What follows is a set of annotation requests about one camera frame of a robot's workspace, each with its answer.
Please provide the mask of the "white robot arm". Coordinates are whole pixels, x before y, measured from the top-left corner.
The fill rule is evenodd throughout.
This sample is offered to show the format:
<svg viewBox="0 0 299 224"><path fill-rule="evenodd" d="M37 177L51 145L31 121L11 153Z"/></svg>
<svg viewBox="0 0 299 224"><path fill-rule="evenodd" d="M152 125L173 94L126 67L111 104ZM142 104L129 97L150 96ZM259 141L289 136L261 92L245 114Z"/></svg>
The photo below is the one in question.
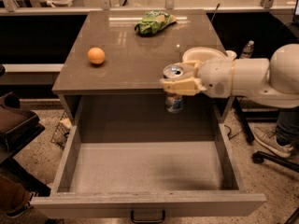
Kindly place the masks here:
<svg viewBox="0 0 299 224"><path fill-rule="evenodd" d="M161 79L164 91L210 98L241 96L279 108L299 106L299 45L277 49L271 58L233 59L227 56L206 61L169 64Z"/></svg>

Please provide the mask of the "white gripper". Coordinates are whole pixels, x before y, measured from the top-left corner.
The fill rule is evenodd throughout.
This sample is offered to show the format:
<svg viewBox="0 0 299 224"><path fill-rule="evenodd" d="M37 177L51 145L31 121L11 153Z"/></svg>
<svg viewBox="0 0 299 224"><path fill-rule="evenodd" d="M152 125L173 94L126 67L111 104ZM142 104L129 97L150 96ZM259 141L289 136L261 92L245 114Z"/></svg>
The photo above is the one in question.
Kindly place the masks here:
<svg viewBox="0 0 299 224"><path fill-rule="evenodd" d="M201 63L200 60L182 62L185 74L197 73L199 78L162 79L164 91L187 96L203 92L211 98L228 98L232 94L235 62L231 58L212 58Z"/></svg>

